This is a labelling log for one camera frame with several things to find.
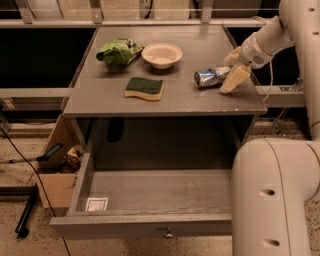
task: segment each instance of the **sponge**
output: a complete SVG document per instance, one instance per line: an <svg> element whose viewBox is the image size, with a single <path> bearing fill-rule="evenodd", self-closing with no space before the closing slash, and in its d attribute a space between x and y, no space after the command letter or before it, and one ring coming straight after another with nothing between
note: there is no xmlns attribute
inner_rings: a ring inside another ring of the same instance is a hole
<svg viewBox="0 0 320 256"><path fill-rule="evenodd" d="M161 99L163 80L152 80L143 77L132 77L125 90L125 97L138 97L144 100Z"/></svg>

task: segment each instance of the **gray table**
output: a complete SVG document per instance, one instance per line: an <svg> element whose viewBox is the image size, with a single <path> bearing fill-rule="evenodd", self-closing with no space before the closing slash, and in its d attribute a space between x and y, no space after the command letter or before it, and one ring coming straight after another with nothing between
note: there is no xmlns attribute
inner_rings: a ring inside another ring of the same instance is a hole
<svg viewBox="0 0 320 256"><path fill-rule="evenodd" d="M183 58L168 70L151 67L140 56L127 67L107 66L96 60L105 42L128 37L138 45L171 43L183 51ZM250 80L230 95L219 89L199 91L193 85L195 71L222 66L232 50L220 26L126 26L102 27L93 42L72 95L64 110L67 117L110 116L203 116L256 115L266 112ZM158 102L125 98L131 77L163 79Z"/></svg>
<svg viewBox="0 0 320 256"><path fill-rule="evenodd" d="M168 70L140 57L127 67L95 58L109 40L129 37L137 44L171 43L184 56ZM86 154L66 217L51 225L72 239L230 235L230 173L255 117L266 112L247 81L230 95L199 91L197 70L219 67L232 50L219 26L102 27L64 116L82 134L94 118ZM125 98L133 76L163 79L160 101ZM113 117L124 132L108 142ZM86 210L89 198L107 198L106 210Z"/></svg>

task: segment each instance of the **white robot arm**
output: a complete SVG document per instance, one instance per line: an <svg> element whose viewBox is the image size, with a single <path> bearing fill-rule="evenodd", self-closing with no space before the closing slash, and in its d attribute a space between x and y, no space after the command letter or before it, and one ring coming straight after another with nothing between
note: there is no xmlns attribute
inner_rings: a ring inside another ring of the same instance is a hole
<svg viewBox="0 0 320 256"><path fill-rule="evenodd" d="M311 255L304 202L320 200L319 16L317 0L281 0L281 30L295 42L312 141L258 139L239 150L232 170L234 256ZM262 43L259 32L247 42L256 40L270 56L281 50ZM227 60L235 68L252 65L236 55Z"/></svg>
<svg viewBox="0 0 320 256"><path fill-rule="evenodd" d="M220 87L221 93L231 92L249 78L251 69L262 68L278 52L293 45L294 42L281 19L275 16L225 58L224 65L233 68Z"/></svg>

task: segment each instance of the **white bowl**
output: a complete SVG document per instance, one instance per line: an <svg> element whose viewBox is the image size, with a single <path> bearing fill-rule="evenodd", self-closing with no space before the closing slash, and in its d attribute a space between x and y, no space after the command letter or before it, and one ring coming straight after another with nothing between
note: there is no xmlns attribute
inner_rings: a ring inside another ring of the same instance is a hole
<svg viewBox="0 0 320 256"><path fill-rule="evenodd" d="M170 68L182 56L182 50L173 44L151 44L142 51L142 58L158 69Z"/></svg>

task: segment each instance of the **floor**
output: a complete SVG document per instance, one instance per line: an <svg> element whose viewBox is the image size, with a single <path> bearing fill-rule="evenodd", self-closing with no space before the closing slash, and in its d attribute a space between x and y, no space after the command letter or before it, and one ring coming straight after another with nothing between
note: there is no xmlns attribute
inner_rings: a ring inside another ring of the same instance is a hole
<svg viewBox="0 0 320 256"><path fill-rule="evenodd" d="M13 124L10 137L25 157L39 156L54 124ZM305 139L305 125L289 119L281 123L282 136ZM272 120L260 119L249 139L277 137ZM19 155L7 139L0 139L0 161L18 159ZM34 183L33 172L25 163L0 164L0 186L24 186ZM68 255L62 238L49 226L52 213L44 209L39 200L28 222L29 235L17 239L14 232L25 207L26 197L0 197L0 255ZM306 220L312 256L320 255L320 203L306 202ZM195 237L165 239L85 240L66 241L71 255L211 255L231 256L232 238Z"/></svg>

